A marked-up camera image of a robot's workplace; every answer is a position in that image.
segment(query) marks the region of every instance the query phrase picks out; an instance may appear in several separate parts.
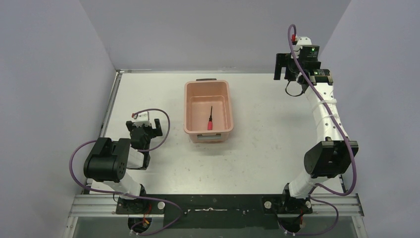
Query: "cable tie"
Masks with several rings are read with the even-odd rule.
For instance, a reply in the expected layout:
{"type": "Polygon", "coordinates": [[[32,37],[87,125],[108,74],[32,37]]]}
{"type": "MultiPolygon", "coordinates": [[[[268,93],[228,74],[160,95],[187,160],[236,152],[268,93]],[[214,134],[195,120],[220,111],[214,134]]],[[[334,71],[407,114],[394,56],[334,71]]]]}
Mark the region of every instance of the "cable tie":
{"type": "Polygon", "coordinates": [[[330,117],[337,117],[338,116],[338,114],[337,113],[335,113],[335,114],[332,114],[332,115],[327,115],[327,116],[324,116],[322,119],[325,119],[325,118],[330,118],[330,117]]]}
{"type": "Polygon", "coordinates": [[[331,100],[320,100],[315,104],[315,106],[312,108],[312,111],[314,111],[319,105],[324,103],[330,103],[330,104],[337,104],[337,99],[331,99],[331,100]]]}

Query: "white table surface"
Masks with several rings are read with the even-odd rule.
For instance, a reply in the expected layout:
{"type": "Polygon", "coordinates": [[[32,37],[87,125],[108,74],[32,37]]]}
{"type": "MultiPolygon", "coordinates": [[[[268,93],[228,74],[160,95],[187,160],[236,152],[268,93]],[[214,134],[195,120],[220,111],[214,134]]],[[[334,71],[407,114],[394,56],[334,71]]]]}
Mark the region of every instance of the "white table surface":
{"type": "MultiPolygon", "coordinates": [[[[145,171],[127,170],[149,194],[278,194],[303,169],[304,154],[316,144],[315,121],[304,96],[284,92],[285,80],[273,74],[124,73],[109,119],[106,137],[130,138],[125,126],[131,114],[147,108],[166,111],[171,120],[167,141],[150,153],[145,171]],[[234,128],[222,143],[192,143],[184,132],[184,84],[198,78],[229,82],[234,128]]],[[[300,87],[291,83],[291,93],[300,87]]],[[[166,117],[159,118],[163,133],[166,117]]],[[[152,140],[151,148],[162,140],[152,140]]],[[[342,191],[339,178],[324,183],[342,191]]],[[[110,188],[92,183],[93,188],[110,188]]],[[[315,193],[328,193],[317,188],[315,193]]]]}

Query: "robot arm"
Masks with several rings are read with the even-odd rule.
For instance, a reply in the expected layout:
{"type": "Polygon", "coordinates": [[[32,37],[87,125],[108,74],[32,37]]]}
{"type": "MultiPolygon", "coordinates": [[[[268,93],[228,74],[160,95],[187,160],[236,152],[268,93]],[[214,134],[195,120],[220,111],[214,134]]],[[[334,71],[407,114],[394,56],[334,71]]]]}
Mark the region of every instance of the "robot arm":
{"type": "MultiPolygon", "coordinates": [[[[287,185],[291,197],[306,198],[316,183],[323,183],[343,174],[351,160],[343,137],[323,105],[323,103],[327,103],[332,111],[332,116],[335,117],[347,136],[335,106],[337,100],[333,94],[332,75],[328,69],[321,69],[321,62],[317,60],[319,46],[312,45],[308,37],[300,37],[294,44],[298,62],[315,89],[323,96],[321,101],[313,89],[308,86],[297,70],[291,54],[277,54],[274,80],[280,79],[281,68],[286,67],[285,79],[298,81],[301,84],[315,119],[317,144],[305,154],[303,171],[287,185]]],[[[358,144],[356,141],[350,141],[350,145],[355,155],[358,151],[358,144]]]]}
{"type": "MultiPolygon", "coordinates": [[[[149,166],[149,146],[152,138],[162,136],[159,119],[155,119],[156,129],[149,122],[149,113],[141,113],[127,121],[130,139],[112,141],[100,137],[96,140],[84,165],[85,177],[110,186],[123,194],[135,196],[145,193],[144,187],[135,182],[126,169],[145,170],[149,166]]],[[[121,195],[126,200],[134,198],[121,195]]]]}

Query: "white wall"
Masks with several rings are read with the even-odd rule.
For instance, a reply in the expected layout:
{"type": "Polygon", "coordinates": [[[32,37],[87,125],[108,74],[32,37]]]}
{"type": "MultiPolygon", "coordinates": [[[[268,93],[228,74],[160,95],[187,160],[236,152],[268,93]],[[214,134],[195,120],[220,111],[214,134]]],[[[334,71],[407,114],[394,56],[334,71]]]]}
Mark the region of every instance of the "white wall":
{"type": "Polygon", "coordinates": [[[418,0],[352,0],[321,54],[359,142],[357,192],[370,238],[420,236],[419,12],[418,0]]]}
{"type": "Polygon", "coordinates": [[[114,77],[78,0],[1,1],[0,237],[62,236],[114,77]]]}
{"type": "Polygon", "coordinates": [[[291,23],[323,48],[350,0],[80,2],[117,69],[273,72],[291,23]]]}

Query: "screwdriver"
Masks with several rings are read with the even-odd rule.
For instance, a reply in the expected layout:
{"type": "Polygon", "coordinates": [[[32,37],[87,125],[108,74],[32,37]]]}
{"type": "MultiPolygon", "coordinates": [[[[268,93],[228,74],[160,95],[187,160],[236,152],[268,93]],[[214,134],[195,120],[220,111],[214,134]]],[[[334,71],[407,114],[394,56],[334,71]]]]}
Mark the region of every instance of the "screwdriver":
{"type": "Polygon", "coordinates": [[[213,118],[211,118],[212,113],[213,113],[213,106],[210,109],[210,117],[209,117],[209,122],[207,123],[207,130],[213,130],[213,118]]]}

